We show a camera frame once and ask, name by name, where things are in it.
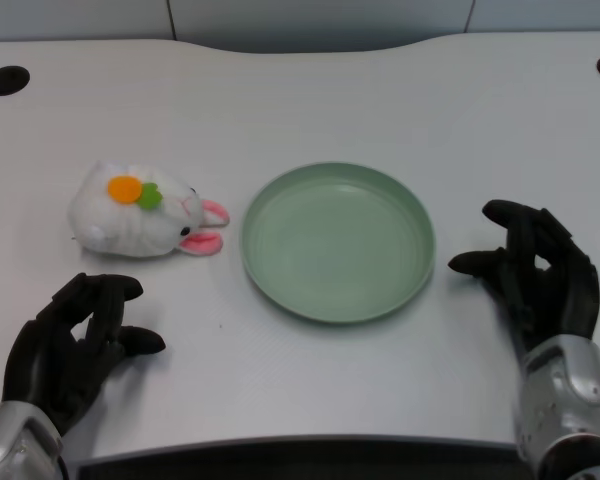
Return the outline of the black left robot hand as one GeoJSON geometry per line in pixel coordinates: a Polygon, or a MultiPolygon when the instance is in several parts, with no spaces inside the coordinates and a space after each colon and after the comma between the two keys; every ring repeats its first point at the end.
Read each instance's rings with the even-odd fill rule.
{"type": "Polygon", "coordinates": [[[76,275],[22,327],[8,356],[1,399],[38,407],[66,434],[120,363],[166,348],[158,333],[122,324],[125,303],[142,294],[140,282],[129,276],[76,275]]]}

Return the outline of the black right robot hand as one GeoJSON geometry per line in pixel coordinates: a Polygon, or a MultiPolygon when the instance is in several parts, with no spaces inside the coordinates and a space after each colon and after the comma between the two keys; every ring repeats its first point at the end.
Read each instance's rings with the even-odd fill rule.
{"type": "Polygon", "coordinates": [[[455,272],[482,281],[526,352],[557,335],[593,338],[600,287],[596,267],[546,209],[491,200],[482,213],[507,231],[506,245],[452,258],[455,272]]]}

